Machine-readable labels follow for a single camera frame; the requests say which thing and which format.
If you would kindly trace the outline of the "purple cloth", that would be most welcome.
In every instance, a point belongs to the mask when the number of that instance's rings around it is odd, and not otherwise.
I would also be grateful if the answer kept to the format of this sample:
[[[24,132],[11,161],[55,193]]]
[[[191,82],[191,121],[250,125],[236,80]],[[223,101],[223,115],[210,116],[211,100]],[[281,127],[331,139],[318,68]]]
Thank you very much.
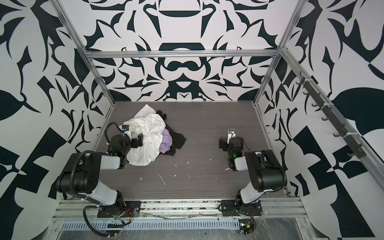
[[[167,129],[163,130],[162,136],[163,136],[163,139],[162,139],[162,142],[160,144],[159,150],[160,150],[161,154],[165,154],[166,152],[171,150],[171,146],[173,144],[173,139],[172,139],[172,136],[171,136],[169,130],[167,130]]]

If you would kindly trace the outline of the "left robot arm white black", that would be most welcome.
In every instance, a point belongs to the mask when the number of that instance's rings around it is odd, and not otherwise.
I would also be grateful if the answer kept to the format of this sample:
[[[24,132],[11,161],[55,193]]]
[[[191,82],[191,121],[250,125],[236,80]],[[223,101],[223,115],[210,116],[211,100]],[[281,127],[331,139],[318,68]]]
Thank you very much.
[[[97,205],[122,208],[122,194],[101,182],[100,171],[123,169],[129,162],[127,155],[130,150],[142,146],[142,134],[135,139],[128,135],[116,135],[110,140],[107,153],[84,151],[72,154],[56,180],[57,191]]]

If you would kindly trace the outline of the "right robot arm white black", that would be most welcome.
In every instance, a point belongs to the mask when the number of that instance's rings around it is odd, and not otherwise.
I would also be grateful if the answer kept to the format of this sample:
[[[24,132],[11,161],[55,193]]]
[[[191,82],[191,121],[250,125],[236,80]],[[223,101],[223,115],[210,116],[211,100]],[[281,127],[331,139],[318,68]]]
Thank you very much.
[[[247,171],[250,182],[238,191],[239,204],[249,205],[259,201],[267,193],[278,192],[286,187],[287,176],[272,150],[243,152],[244,139],[231,137],[219,139],[219,148],[228,153],[229,168]]]

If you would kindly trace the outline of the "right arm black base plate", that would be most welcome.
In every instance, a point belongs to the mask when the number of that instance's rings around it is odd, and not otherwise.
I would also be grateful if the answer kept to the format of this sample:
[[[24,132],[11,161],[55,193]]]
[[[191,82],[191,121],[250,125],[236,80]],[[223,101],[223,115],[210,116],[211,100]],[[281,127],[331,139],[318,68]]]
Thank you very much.
[[[226,217],[234,217],[240,215],[261,216],[263,209],[260,202],[245,205],[236,200],[221,200],[218,210]]]

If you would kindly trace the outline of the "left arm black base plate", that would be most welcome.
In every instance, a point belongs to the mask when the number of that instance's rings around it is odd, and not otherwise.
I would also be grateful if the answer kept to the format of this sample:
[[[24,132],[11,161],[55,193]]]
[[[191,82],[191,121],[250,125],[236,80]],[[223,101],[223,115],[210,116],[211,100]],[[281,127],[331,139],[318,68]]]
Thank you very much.
[[[98,218],[134,217],[140,213],[141,201],[124,201],[123,204],[112,206],[101,206],[99,208]]]

